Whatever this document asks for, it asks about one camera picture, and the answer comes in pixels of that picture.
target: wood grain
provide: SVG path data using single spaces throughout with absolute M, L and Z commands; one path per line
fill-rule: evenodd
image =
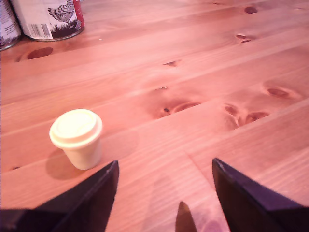
M 307 0 L 87 0 L 86 29 L 1 52 L 1 206 L 34 208 L 112 160 L 108 232 L 227 232 L 219 157 L 309 205 Z M 103 119 L 103 159 L 74 168 L 48 131 L 62 113 Z

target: white lid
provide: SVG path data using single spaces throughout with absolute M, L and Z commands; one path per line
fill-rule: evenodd
M 102 128 L 102 120 L 97 114 L 90 110 L 77 109 L 57 118 L 49 130 L 49 137 L 59 148 L 81 148 L 95 141 Z

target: bird illustration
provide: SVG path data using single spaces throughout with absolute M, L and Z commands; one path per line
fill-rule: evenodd
M 74 10 L 75 8 L 73 0 L 67 0 L 66 5 L 61 5 L 56 9 L 49 7 L 47 8 L 47 11 L 54 19 L 58 20 L 59 22 L 67 23 L 70 27 L 71 25 L 69 20 L 72 18 Z

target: tin can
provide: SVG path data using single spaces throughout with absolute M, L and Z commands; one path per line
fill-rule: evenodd
M 17 44 L 21 37 L 18 21 L 8 0 L 0 1 L 0 22 L 0 51 L 3 51 Z
M 24 34 L 34 40 L 64 40 L 84 29 L 80 0 L 11 1 Z

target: small white cup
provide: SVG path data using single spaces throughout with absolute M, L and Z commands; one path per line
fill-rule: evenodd
M 64 113 L 52 124 L 49 137 L 66 153 L 78 169 L 95 167 L 102 157 L 101 118 L 90 110 L 77 109 Z

